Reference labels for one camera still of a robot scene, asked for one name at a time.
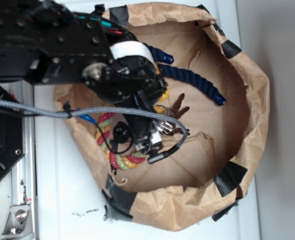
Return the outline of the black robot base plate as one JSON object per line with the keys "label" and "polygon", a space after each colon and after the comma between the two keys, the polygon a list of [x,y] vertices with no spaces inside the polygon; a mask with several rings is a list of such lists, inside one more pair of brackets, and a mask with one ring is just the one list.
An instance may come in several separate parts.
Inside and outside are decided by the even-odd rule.
{"label": "black robot base plate", "polygon": [[23,119],[0,107],[0,181],[24,156]]}

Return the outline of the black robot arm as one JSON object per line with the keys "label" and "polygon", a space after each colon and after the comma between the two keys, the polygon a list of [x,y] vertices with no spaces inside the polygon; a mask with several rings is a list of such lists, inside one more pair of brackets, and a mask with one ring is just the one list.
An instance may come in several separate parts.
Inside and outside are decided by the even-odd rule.
{"label": "black robot arm", "polygon": [[84,84],[151,111],[166,90],[148,47],[117,23],[52,0],[0,0],[0,83]]}

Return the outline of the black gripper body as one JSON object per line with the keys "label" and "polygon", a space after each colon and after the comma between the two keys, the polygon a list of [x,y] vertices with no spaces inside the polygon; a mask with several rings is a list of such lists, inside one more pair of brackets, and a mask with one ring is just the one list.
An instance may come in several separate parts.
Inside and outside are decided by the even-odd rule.
{"label": "black gripper body", "polygon": [[111,64],[92,63],[81,73],[100,99],[119,108],[155,113],[153,106],[168,84],[158,66],[143,56],[126,56]]}

